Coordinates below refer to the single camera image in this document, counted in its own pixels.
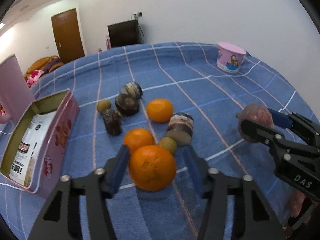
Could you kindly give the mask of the reddish round fruit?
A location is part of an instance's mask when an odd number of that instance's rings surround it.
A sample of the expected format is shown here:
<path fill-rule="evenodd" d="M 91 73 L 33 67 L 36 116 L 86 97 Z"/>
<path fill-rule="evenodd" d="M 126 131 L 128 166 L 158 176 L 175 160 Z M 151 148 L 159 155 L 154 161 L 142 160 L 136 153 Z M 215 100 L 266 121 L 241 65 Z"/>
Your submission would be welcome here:
<path fill-rule="evenodd" d="M 241 135 L 241 137 L 250 143 L 257 143 L 256 140 L 252 139 L 251 137 L 245 135 L 241 128 L 241 123 L 243 120 L 251 120 L 255 121 L 259 124 L 262 124 L 264 126 L 267 126 L 268 128 L 274 128 L 274 123 L 272 119 L 272 115 L 267 107 L 263 105 L 259 105 L 257 103 L 253 103 L 250 105 L 247 105 L 241 113 L 237 113 L 236 117 L 238 118 L 238 131 Z"/>

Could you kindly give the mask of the green kiwi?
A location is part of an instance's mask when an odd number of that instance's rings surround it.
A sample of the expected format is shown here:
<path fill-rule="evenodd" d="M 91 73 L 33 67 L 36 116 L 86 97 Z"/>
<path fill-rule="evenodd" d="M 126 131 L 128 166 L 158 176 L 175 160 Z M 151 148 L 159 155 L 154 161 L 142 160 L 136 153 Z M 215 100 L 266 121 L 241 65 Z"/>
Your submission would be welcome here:
<path fill-rule="evenodd" d="M 107 109 L 110 109 L 112 106 L 111 102 L 107 99 L 104 99 L 104 100 L 100 100 L 98 103 L 97 103 L 97 111 L 100 113 L 100 114 L 103 114 L 103 112 Z"/>
<path fill-rule="evenodd" d="M 177 150 L 177 144 L 176 141 L 170 137 L 163 137 L 157 144 L 158 146 L 161 146 L 162 148 L 169 151 L 172 155 L 175 155 Z"/>

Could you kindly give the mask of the orange mandarin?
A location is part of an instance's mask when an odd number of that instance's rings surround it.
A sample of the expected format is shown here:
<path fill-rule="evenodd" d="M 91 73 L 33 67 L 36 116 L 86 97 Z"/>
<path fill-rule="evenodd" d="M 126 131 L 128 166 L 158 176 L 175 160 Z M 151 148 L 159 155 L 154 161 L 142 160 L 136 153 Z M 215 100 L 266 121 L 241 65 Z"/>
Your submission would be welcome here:
<path fill-rule="evenodd" d="M 135 128 L 125 134 L 123 144 L 129 148 L 130 154 L 133 154 L 141 147 L 154 145 L 155 139 L 147 129 Z"/>
<path fill-rule="evenodd" d="M 176 175 L 173 155 L 157 145 L 137 149 L 129 159 L 129 175 L 134 184 L 144 191 L 166 188 Z"/>
<path fill-rule="evenodd" d="M 167 99 L 155 99 L 147 104 L 146 112 L 154 122 L 168 122 L 173 115 L 174 107 Z"/>

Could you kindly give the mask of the dark round chocolate pastry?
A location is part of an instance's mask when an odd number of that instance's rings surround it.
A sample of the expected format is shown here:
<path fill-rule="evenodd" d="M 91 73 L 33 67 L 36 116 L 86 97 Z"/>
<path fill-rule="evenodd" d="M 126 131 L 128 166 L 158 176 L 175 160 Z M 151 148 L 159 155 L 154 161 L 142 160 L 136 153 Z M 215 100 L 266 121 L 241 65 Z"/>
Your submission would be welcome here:
<path fill-rule="evenodd" d="M 139 112 L 138 100 L 127 94 L 119 94 L 115 98 L 115 105 L 118 111 L 124 116 L 133 116 Z"/>

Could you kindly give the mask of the pink cartoon paper cup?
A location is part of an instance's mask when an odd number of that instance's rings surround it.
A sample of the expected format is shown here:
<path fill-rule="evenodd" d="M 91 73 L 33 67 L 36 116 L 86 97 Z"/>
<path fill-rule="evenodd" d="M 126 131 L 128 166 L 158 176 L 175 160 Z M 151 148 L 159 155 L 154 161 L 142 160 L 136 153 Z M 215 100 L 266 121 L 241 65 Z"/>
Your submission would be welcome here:
<path fill-rule="evenodd" d="M 238 73 L 244 61 L 246 51 L 228 42 L 217 43 L 217 66 L 228 73 Z"/>

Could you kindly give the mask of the blue plaid tablecloth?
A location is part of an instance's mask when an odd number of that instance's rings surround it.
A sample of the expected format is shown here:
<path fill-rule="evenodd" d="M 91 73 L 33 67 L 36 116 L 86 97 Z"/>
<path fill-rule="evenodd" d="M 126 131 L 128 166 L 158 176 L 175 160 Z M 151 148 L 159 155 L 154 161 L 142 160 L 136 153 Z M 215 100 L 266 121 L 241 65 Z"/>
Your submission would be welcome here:
<path fill-rule="evenodd" d="M 146 106 L 167 99 L 174 113 L 193 118 L 191 145 L 196 154 L 227 176 L 252 176 L 283 229 L 291 215 L 293 188 L 274 175 L 274 160 L 266 145 L 242 139 L 236 115 L 257 103 L 276 112 L 304 115 L 318 124 L 319 118 L 289 81 L 266 63 L 247 53 L 240 72 L 228 74 L 217 67 L 217 56 L 217 45 L 205 43 L 125 46 L 82 57 L 42 77 L 30 88 L 37 99 L 69 89 L 80 107 L 61 175 L 78 178 L 103 167 L 134 128 L 147 129 L 159 141 L 168 124 L 151 121 Z M 143 91 L 140 110 L 123 117 L 121 135 L 111 136 L 96 105 L 107 99 L 115 109 L 120 89 L 132 81 Z M 178 148 L 175 161 L 174 181 L 158 192 L 136 187 L 126 170 L 118 193 L 106 201 L 117 239 L 197 239 L 207 201 L 193 187 L 183 148 Z M 45 201 L 1 175 L 1 218 L 17 239 L 28 239 Z M 290 238 L 281 232 L 280 239 Z"/>

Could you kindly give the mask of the white packet in tin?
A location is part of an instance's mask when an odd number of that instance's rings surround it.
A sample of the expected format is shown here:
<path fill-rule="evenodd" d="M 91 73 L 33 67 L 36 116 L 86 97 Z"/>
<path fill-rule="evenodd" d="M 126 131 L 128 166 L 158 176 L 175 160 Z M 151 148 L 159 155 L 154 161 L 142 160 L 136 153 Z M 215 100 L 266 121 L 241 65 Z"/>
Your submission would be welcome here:
<path fill-rule="evenodd" d="M 11 180 L 25 187 L 31 184 L 35 162 L 55 114 L 56 111 L 52 111 L 46 114 L 37 114 L 33 117 L 12 162 L 9 173 Z"/>

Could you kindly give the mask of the dark chocolate pastry cylinder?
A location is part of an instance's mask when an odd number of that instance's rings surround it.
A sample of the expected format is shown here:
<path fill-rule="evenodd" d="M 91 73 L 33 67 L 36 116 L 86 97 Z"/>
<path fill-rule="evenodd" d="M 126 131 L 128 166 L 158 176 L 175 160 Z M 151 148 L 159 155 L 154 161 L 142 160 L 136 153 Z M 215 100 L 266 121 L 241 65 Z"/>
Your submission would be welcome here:
<path fill-rule="evenodd" d="M 121 114 L 114 109 L 103 111 L 103 121 L 109 135 L 118 136 L 121 134 Z"/>

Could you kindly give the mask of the pink tin box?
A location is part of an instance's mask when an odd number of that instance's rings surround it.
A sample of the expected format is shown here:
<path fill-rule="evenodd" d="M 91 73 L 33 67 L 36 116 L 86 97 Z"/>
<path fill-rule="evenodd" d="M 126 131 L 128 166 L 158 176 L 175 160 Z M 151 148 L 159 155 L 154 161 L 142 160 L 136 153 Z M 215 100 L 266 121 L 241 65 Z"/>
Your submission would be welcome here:
<path fill-rule="evenodd" d="M 56 114 L 35 162 L 31 184 L 28 187 L 22 186 L 9 178 L 19 144 L 33 117 L 52 111 L 56 111 Z M 1 161 L 1 175 L 20 189 L 47 198 L 60 179 L 67 141 L 79 111 L 79 105 L 70 89 L 56 92 L 30 104 L 7 143 Z"/>

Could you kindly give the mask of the striped chocolate pastry far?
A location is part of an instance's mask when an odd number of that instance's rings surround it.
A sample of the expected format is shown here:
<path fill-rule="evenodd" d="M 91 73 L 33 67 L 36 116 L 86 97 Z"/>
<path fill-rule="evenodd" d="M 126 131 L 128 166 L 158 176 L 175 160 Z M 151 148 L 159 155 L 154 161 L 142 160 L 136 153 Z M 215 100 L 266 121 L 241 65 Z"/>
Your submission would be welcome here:
<path fill-rule="evenodd" d="M 130 95 L 133 98 L 140 99 L 143 95 L 143 91 L 140 85 L 136 81 L 132 81 L 121 87 L 121 93 Z"/>

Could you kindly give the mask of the brown leather sofa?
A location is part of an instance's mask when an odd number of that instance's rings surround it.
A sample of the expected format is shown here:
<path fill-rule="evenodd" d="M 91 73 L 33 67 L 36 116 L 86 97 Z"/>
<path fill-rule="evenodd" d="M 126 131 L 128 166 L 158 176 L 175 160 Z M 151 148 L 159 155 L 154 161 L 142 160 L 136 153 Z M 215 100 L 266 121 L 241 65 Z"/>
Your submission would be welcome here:
<path fill-rule="evenodd" d="M 40 78 L 63 66 L 64 63 L 58 56 L 49 56 L 35 61 L 24 74 L 28 87 L 39 82 Z"/>

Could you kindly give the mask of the black television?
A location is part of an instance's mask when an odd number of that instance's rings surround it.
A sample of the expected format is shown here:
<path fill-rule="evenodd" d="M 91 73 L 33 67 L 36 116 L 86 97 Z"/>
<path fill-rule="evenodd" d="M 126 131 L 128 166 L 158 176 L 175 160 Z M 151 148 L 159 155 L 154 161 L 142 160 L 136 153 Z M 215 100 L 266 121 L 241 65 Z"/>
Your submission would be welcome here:
<path fill-rule="evenodd" d="M 137 20 L 109 25 L 108 34 L 112 48 L 141 44 Z"/>

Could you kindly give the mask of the pink box beside television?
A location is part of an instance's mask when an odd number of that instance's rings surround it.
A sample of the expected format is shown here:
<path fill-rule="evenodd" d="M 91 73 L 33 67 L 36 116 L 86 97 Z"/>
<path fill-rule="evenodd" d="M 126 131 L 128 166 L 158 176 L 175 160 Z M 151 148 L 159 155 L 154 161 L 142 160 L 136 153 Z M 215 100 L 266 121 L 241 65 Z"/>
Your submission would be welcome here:
<path fill-rule="evenodd" d="M 111 49 L 111 42 L 110 42 L 110 36 L 109 35 L 106 35 L 105 41 L 106 41 L 107 50 L 110 50 Z"/>

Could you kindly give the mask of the brown wooden door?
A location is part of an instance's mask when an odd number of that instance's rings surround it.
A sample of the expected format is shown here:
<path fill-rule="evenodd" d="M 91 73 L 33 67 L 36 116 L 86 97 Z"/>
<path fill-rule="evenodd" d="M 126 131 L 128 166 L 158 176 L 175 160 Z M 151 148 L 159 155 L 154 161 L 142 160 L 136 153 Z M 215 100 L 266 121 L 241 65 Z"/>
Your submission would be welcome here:
<path fill-rule="evenodd" d="M 67 10 L 51 17 L 55 43 L 64 64 L 84 57 L 76 9 Z"/>

